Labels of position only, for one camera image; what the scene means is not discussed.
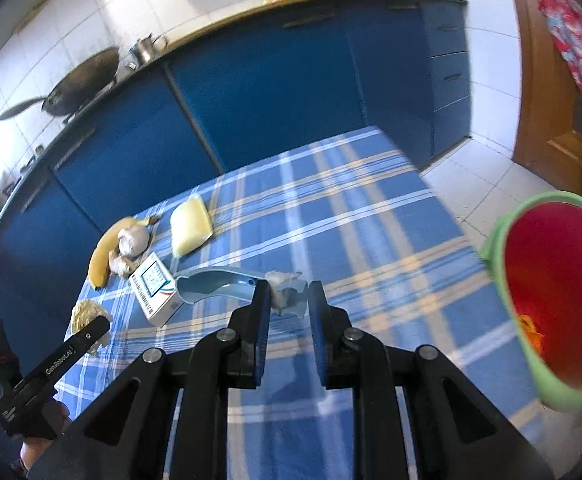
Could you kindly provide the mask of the left hand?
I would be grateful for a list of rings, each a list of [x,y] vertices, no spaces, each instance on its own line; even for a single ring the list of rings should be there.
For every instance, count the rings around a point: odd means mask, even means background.
[[[56,434],[62,434],[72,422],[67,405],[56,400],[48,403],[46,418]],[[39,437],[25,438],[20,448],[20,460],[24,469],[29,471],[50,445],[52,440]]]

